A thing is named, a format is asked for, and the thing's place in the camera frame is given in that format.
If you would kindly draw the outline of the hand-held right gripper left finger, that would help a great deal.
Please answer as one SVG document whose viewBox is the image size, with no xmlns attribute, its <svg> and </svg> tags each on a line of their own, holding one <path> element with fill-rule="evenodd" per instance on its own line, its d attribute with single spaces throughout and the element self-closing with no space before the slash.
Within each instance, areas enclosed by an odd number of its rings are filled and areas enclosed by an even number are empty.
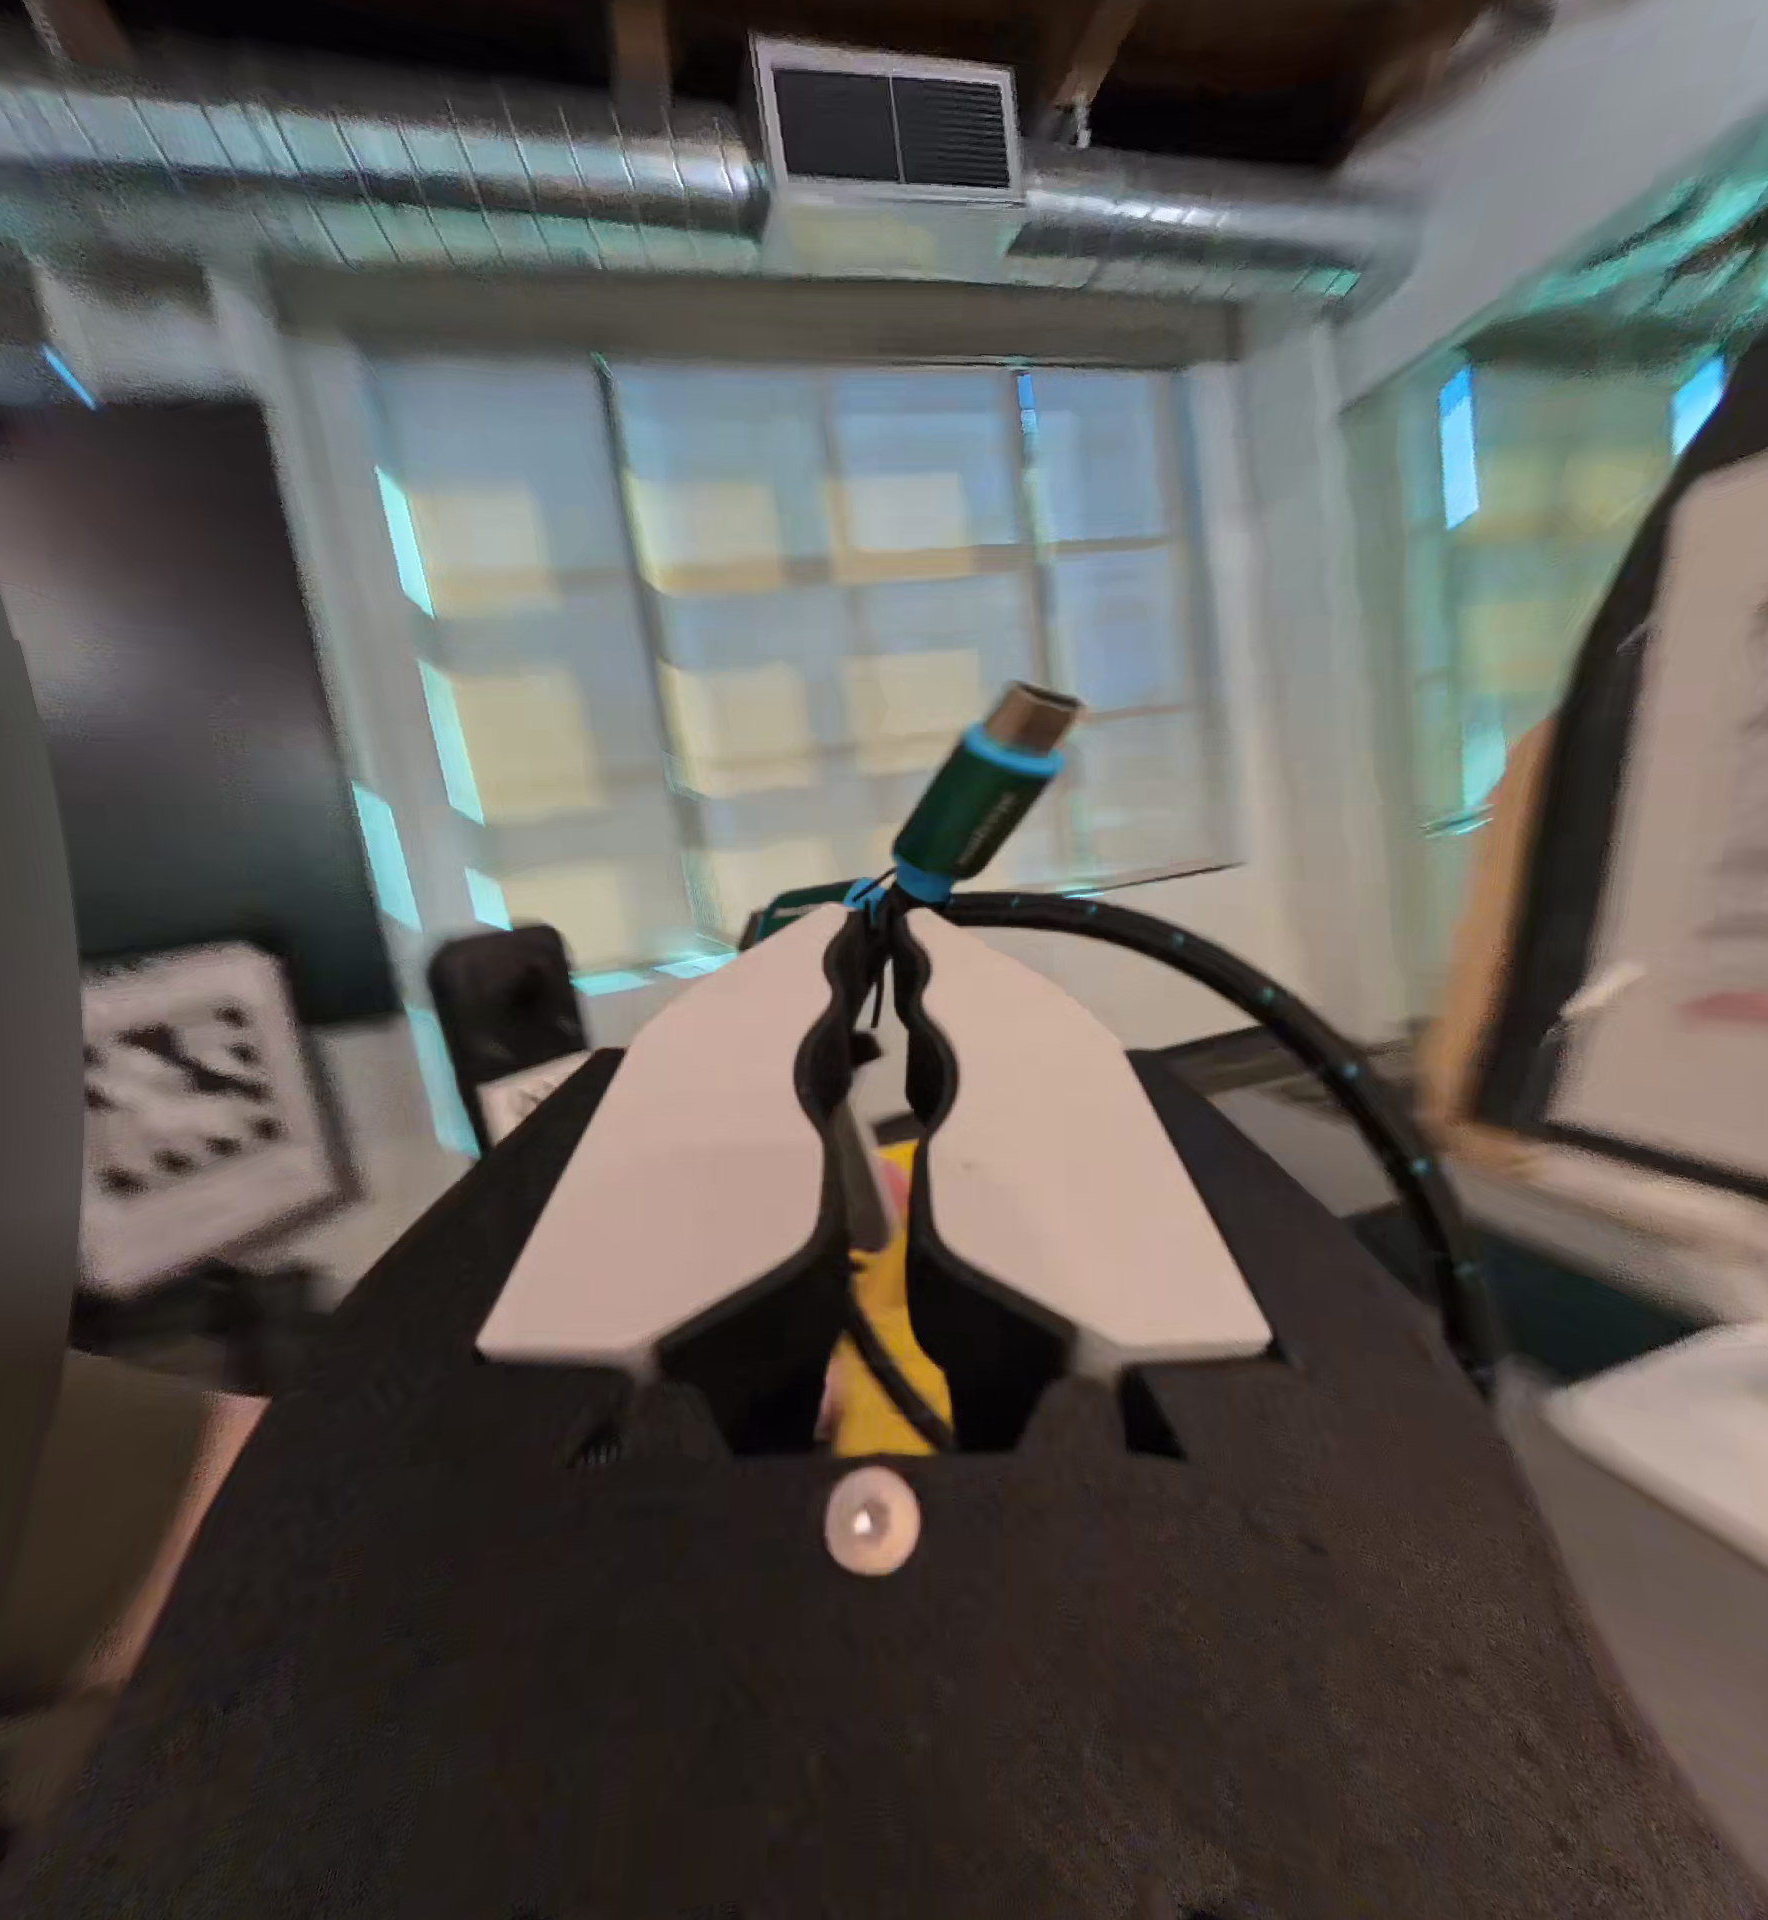
<svg viewBox="0 0 1768 1920">
<path fill-rule="evenodd" d="M 611 1072 L 476 1333 L 490 1363 L 695 1391 L 807 1454 L 851 1285 L 837 1115 L 869 922 L 822 904 L 676 995 Z"/>
</svg>

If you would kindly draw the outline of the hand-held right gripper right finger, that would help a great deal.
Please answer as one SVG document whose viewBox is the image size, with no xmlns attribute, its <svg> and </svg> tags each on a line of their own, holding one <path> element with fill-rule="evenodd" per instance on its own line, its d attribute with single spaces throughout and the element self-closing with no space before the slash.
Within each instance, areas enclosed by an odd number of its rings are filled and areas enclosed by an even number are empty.
<svg viewBox="0 0 1768 1920">
<path fill-rule="evenodd" d="M 1271 1323 L 1123 1043 L 939 912 L 892 932 L 923 1141 L 904 1291 L 964 1451 L 1010 1451 L 1067 1376 L 1270 1356 Z"/>
</svg>

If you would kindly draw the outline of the black rounded object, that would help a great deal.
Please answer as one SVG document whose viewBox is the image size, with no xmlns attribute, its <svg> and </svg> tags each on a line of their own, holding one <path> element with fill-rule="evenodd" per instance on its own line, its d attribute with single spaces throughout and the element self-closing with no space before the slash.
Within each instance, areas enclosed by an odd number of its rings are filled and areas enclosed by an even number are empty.
<svg viewBox="0 0 1768 1920">
<path fill-rule="evenodd" d="M 429 960 L 429 992 L 482 1144 L 495 1139 L 482 1103 L 486 1087 L 586 1051 L 571 976 L 569 950 L 551 924 L 457 935 Z"/>
</svg>

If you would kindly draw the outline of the yellow plastic bin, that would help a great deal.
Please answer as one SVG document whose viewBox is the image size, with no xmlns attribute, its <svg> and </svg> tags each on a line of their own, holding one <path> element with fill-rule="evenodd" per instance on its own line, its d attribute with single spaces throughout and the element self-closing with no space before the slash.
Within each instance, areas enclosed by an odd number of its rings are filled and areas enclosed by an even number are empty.
<svg viewBox="0 0 1768 1920">
<path fill-rule="evenodd" d="M 952 1423 L 947 1381 L 912 1330 L 904 1289 L 906 1215 L 917 1155 L 918 1144 L 911 1139 L 877 1151 L 890 1236 L 877 1252 L 853 1252 L 851 1299 L 869 1319 L 877 1346 L 892 1361 L 911 1393 L 943 1423 Z M 850 1333 L 841 1333 L 829 1358 L 822 1437 L 832 1451 L 850 1459 L 926 1455 L 935 1450 L 886 1394 Z"/>
</svg>

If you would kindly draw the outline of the black white pattern board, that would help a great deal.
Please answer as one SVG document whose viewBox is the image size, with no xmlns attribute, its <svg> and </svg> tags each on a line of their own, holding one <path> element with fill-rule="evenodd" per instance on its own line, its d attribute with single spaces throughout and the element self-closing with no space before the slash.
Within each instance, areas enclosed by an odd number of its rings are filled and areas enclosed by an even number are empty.
<svg viewBox="0 0 1768 1920">
<path fill-rule="evenodd" d="M 361 1198 L 284 966 L 230 941 L 82 982 L 80 1287 L 131 1299 Z"/>
</svg>

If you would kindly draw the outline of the large paned window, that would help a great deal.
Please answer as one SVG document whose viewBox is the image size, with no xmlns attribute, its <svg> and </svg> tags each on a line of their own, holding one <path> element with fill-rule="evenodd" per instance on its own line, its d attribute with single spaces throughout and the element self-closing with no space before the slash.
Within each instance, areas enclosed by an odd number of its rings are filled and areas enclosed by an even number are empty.
<svg viewBox="0 0 1768 1920">
<path fill-rule="evenodd" d="M 880 873 L 1014 683 L 1081 715 L 987 884 L 1239 861 L 1178 373 L 389 354 L 363 387 L 475 924 L 692 977 Z"/>
</svg>

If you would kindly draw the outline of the plastic wrapped panel on board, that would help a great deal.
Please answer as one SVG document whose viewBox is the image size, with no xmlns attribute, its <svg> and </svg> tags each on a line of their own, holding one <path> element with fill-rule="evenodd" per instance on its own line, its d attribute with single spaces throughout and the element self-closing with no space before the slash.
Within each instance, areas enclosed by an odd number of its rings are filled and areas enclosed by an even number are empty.
<svg viewBox="0 0 1768 1920">
<path fill-rule="evenodd" d="M 1768 333 L 1511 749 L 1423 1111 L 1768 1206 Z"/>
</svg>

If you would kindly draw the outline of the narrow side window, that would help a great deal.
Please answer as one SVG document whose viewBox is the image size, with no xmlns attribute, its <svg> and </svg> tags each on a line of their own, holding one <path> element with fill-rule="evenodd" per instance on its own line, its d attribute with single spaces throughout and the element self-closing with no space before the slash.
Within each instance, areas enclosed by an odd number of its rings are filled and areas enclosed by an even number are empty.
<svg viewBox="0 0 1768 1920">
<path fill-rule="evenodd" d="M 1556 702 L 1641 519 L 1714 415 L 1721 348 L 1674 363 L 1454 354 L 1399 420 L 1402 641 L 1415 814 L 1473 832 Z"/>
</svg>

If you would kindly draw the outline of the white air vent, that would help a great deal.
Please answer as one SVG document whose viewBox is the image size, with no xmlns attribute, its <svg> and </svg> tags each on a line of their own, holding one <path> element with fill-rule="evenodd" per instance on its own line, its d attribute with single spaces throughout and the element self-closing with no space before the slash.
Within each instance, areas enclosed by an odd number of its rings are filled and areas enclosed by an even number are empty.
<svg viewBox="0 0 1768 1920">
<path fill-rule="evenodd" d="M 747 74 L 777 198 L 1022 202 L 1009 68 L 757 34 Z"/>
</svg>

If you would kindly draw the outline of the silver ventilation duct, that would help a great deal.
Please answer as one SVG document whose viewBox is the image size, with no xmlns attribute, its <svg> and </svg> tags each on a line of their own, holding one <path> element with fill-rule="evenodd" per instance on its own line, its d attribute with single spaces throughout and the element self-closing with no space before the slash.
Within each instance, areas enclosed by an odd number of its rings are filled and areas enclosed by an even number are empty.
<svg viewBox="0 0 1768 1920">
<path fill-rule="evenodd" d="M 0 68 L 0 238 L 22 245 L 1359 309 L 1419 230 L 1396 200 L 1204 162 L 1042 147 L 1012 195 L 926 198 L 785 183 L 725 112 L 633 126 L 571 91 Z"/>
</svg>

